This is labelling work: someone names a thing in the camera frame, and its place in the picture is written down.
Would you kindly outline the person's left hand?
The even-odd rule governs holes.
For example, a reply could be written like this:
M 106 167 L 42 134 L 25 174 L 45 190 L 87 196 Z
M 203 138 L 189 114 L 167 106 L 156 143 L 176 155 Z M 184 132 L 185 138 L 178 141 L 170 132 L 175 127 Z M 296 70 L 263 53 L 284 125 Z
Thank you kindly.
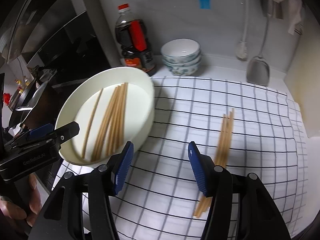
M 17 221 L 26 221 L 26 223 L 33 227 L 39 212 L 41 211 L 41 195 L 39 189 L 37 188 L 37 177 L 34 173 L 30 174 L 27 179 L 28 186 L 28 206 L 30 211 L 26 211 L 25 206 L 21 207 L 10 197 L 14 194 L 12 191 L 1 192 L 1 211 L 6 217 L 7 221 L 12 225 L 12 227 L 17 227 Z

